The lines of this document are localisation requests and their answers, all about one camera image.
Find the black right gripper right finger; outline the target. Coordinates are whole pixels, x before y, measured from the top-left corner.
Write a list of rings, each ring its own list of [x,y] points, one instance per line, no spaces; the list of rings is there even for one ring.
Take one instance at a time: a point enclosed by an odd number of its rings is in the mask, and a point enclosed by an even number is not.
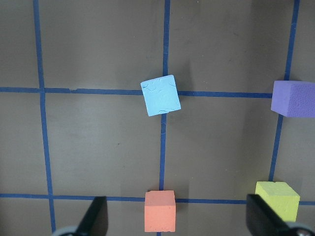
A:
[[[294,236],[291,229],[256,194],[248,194],[246,199],[246,226],[252,236]]]

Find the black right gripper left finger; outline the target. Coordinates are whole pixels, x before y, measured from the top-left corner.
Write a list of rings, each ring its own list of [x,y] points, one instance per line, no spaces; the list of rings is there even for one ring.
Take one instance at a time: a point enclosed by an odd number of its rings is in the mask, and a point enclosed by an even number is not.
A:
[[[78,225],[76,233],[79,236],[105,236],[107,230],[107,198],[95,197]]]

